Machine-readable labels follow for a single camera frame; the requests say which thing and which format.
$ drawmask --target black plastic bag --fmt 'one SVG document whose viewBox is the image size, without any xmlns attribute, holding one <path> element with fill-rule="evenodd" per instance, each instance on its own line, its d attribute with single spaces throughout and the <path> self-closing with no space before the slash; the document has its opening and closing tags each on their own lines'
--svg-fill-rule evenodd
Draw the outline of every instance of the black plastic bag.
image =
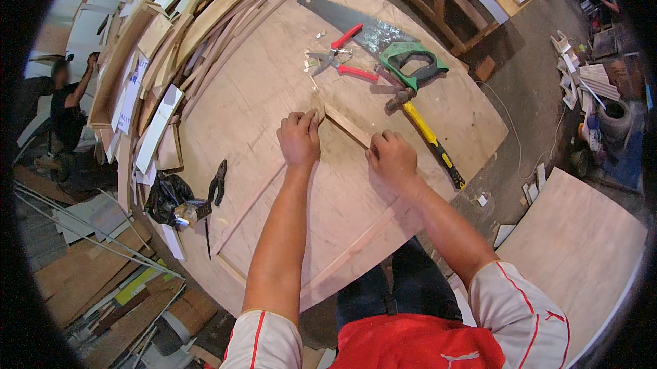
<svg viewBox="0 0 657 369">
<path fill-rule="evenodd" d="M 176 225 L 173 210 L 189 200 L 194 199 L 192 188 L 177 175 L 166 176 L 158 171 L 151 187 L 144 210 L 158 224 Z"/>
</svg>

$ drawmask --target saw blade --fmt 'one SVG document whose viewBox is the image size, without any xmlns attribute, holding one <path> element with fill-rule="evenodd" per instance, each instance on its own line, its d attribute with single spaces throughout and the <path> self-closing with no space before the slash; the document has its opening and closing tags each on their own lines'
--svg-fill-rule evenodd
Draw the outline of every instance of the saw blade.
<svg viewBox="0 0 657 369">
<path fill-rule="evenodd" d="M 297 0 L 297 3 L 317 14 L 341 33 L 346 33 L 356 24 L 363 24 L 361 32 L 354 35 L 352 40 L 377 60 L 393 42 L 420 42 L 405 31 L 339 3 L 328 0 Z"/>
</svg>

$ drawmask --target hand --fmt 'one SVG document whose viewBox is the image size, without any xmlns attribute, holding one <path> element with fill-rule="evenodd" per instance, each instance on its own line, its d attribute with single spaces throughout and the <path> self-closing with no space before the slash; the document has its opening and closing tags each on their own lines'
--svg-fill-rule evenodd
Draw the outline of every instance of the hand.
<svg viewBox="0 0 657 369">
<path fill-rule="evenodd" d="M 388 129 L 372 135 L 370 148 L 365 152 L 372 169 L 393 193 L 412 200 L 417 192 L 417 152 L 398 132 Z"/>
<path fill-rule="evenodd" d="M 281 121 L 281 127 L 276 131 L 279 137 L 283 157 L 288 168 L 300 168 L 308 173 L 319 160 L 319 135 L 317 127 L 319 119 L 317 110 L 313 108 L 304 114 L 291 112 Z"/>
<path fill-rule="evenodd" d="M 97 62 L 98 62 L 98 53 L 97 52 L 90 53 L 89 57 L 87 58 L 87 69 L 93 69 L 96 66 Z"/>
</svg>

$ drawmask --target workbench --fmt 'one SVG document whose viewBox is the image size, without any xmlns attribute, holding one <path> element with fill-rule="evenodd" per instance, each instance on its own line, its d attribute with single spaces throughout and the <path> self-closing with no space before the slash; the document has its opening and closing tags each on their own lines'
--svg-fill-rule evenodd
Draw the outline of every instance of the workbench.
<svg viewBox="0 0 657 369">
<path fill-rule="evenodd" d="M 332 1 L 405 30 L 449 66 L 447 75 L 421 88 L 413 102 L 465 181 L 472 180 L 508 130 L 461 63 L 385 0 Z M 325 36 L 316 38 L 323 31 Z M 402 112 L 385 114 L 390 95 L 371 94 L 369 82 L 341 77 L 333 68 L 315 77 L 317 89 L 313 89 L 315 83 L 302 71 L 304 52 L 325 52 L 341 35 L 296 0 L 287 0 L 243 42 L 206 91 L 197 94 L 201 98 L 180 125 L 185 168 L 178 175 L 196 196 L 205 197 L 221 160 L 228 160 L 226 195 L 209 218 L 210 246 L 246 211 L 212 260 L 208 259 L 204 222 L 179 234 L 186 253 L 182 265 L 235 316 L 242 308 L 259 234 L 283 183 L 285 170 L 277 172 L 282 155 L 276 129 L 291 111 L 307 111 L 319 97 L 342 114 L 354 131 L 368 136 L 387 128 L 398 131 L 418 151 L 418 172 L 429 185 L 446 200 L 457 194 L 447 172 Z M 372 70 L 376 61 L 362 48 L 354 43 L 346 48 L 353 50 L 348 65 Z M 321 160 L 309 188 L 301 311 L 364 274 L 422 228 L 416 214 L 385 191 L 369 171 L 363 146 L 347 131 L 326 120 L 319 137 Z M 160 225 L 154 226 L 162 233 Z"/>
</svg>

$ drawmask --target hammer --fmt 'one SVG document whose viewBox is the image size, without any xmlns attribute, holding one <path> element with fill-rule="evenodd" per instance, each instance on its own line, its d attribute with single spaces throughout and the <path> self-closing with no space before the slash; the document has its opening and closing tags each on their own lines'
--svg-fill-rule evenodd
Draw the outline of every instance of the hammer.
<svg viewBox="0 0 657 369">
<path fill-rule="evenodd" d="M 438 142 L 436 135 L 434 135 L 431 128 L 426 124 L 420 113 L 415 109 L 415 106 L 411 103 L 411 99 L 415 97 L 415 90 L 411 87 L 404 88 L 399 91 L 394 98 L 391 98 L 386 102 L 386 114 L 388 116 L 392 115 L 400 107 L 406 112 L 406 116 L 411 120 L 411 122 L 420 130 L 424 140 L 428 143 L 429 150 L 434 154 L 436 160 L 442 164 L 447 170 L 449 177 L 452 179 L 454 186 L 457 190 L 462 190 L 465 186 L 465 181 L 461 174 L 452 163 L 452 160 L 449 158 L 447 151 L 443 148 L 442 145 Z"/>
</svg>

